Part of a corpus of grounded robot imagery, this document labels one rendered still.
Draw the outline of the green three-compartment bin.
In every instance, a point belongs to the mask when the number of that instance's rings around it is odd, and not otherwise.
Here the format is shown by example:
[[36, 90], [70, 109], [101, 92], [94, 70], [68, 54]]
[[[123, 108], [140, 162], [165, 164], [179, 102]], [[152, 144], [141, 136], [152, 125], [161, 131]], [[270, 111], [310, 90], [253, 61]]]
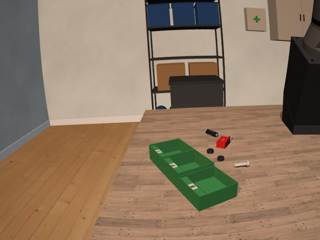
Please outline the green three-compartment bin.
[[179, 138], [149, 144], [149, 158], [198, 211], [237, 196], [238, 182]]

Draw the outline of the cream bolt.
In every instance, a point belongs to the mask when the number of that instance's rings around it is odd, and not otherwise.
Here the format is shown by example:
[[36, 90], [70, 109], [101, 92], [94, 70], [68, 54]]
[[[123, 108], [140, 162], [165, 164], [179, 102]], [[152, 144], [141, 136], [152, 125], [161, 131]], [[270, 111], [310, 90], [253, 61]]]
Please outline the cream bolt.
[[235, 163], [234, 164], [234, 167], [241, 167], [241, 166], [249, 167], [249, 161], [247, 160], [246, 162], [243, 162], [243, 163]]

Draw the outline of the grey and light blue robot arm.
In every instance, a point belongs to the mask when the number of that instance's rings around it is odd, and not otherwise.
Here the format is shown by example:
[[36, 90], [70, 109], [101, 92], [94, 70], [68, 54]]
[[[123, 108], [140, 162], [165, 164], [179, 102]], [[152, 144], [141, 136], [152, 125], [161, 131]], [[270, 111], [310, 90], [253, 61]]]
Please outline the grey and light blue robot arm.
[[320, 59], [320, 0], [314, 0], [311, 23], [302, 41], [303, 49]]

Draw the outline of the red 9 v battery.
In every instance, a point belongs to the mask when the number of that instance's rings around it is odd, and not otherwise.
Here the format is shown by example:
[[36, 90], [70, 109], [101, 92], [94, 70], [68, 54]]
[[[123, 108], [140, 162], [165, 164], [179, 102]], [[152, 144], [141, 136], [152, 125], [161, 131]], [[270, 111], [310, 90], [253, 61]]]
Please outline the red 9 v battery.
[[230, 144], [231, 137], [222, 136], [216, 141], [216, 148], [225, 149]]

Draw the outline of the black hex nut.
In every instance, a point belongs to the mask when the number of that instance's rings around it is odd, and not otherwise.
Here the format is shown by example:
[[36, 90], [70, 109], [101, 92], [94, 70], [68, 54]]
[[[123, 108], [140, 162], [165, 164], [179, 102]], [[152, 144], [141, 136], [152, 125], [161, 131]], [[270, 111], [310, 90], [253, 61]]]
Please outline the black hex nut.
[[208, 149], [207, 149], [207, 153], [208, 153], [208, 154], [212, 154], [212, 153], [214, 153], [214, 149], [212, 149], [212, 148], [208, 148]]
[[224, 161], [224, 156], [219, 155], [219, 156], [217, 157], [217, 161], [219, 161], [219, 162]]

